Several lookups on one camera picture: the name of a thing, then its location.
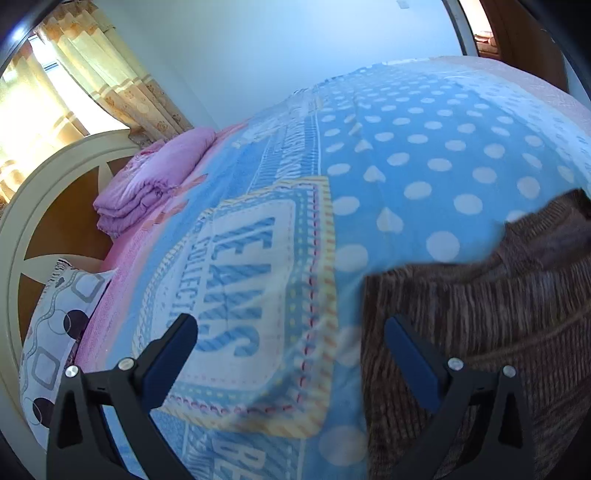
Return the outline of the brown knitted sweater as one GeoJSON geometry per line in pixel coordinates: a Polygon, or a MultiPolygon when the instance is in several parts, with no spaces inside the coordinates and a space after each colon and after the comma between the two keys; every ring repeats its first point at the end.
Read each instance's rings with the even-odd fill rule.
{"type": "Polygon", "coordinates": [[[391,476],[426,429],[386,345],[402,315],[447,357],[469,367],[515,367],[533,427],[535,475],[558,464],[590,408],[590,201],[569,191],[507,223],[485,260],[409,264],[370,275],[363,290],[361,371],[368,474],[391,476]]]}

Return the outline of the white patterned pillow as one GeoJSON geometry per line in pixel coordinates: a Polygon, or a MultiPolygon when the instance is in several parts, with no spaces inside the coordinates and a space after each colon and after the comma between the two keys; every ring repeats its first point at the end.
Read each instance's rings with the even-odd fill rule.
{"type": "Polygon", "coordinates": [[[42,449],[61,380],[115,272],[86,272],[59,259],[46,282],[27,330],[19,371],[20,404],[42,449]]]}

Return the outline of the cream wooden headboard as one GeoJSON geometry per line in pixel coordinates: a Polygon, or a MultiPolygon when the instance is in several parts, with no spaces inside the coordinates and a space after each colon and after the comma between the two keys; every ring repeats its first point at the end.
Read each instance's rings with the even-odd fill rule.
{"type": "Polygon", "coordinates": [[[1,432],[36,479],[45,453],[20,406],[19,365],[32,312],[58,259],[98,271],[111,240],[92,204],[137,151],[126,131],[90,135],[35,169],[1,217],[1,432]]]}

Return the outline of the folded pink quilt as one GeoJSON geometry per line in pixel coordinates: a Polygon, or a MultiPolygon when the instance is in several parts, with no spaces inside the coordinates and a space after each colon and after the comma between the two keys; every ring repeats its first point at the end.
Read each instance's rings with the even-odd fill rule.
{"type": "Polygon", "coordinates": [[[170,196],[215,140],[214,129],[193,128],[135,154],[93,202],[97,228],[116,238],[170,196]]]}

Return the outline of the blue pink patterned bedsheet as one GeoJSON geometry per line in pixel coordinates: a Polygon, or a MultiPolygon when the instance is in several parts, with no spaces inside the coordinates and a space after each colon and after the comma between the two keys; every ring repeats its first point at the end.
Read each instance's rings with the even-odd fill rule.
{"type": "Polygon", "coordinates": [[[188,313],[197,345],[152,418],[194,477],[363,479],[366,276],[479,260],[589,185],[588,108],[503,63],[325,80],[223,130],[114,242],[77,364],[112,368],[188,313]]]}

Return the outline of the brown wooden door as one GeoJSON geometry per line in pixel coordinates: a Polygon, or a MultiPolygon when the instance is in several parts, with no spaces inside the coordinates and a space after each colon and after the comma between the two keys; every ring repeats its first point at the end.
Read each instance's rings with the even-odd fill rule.
{"type": "Polygon", "coordinates": [[[568,93],[560,48],[541,24],[516,0],[482,0],[499,59],[568,93]]]}

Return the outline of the beige patterned curtain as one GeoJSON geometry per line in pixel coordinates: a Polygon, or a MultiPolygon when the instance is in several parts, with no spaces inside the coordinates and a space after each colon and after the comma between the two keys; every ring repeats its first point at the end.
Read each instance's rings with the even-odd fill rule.
{"type": "Polygon", "coordinates": [[[85,93],[129,129],[134,143],[168,141],[192,128],[94,3],[59,5],[36,33],[85,93]]]}

